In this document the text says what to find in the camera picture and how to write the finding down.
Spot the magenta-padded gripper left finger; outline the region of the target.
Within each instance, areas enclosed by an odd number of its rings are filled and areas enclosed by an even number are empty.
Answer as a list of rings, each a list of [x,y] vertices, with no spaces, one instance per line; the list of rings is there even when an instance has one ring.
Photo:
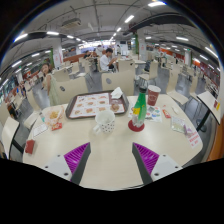
[[[79,185],[90,153],[90,143],[85,143],[64,155],[57,155],[43,169]]]

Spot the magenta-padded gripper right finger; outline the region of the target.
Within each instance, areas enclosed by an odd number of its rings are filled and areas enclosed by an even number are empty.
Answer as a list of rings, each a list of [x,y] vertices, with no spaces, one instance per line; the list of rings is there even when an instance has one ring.
[[[138,143],[133,144],[132,153],[144,185],[182,169],[169,155],[159,155]]]

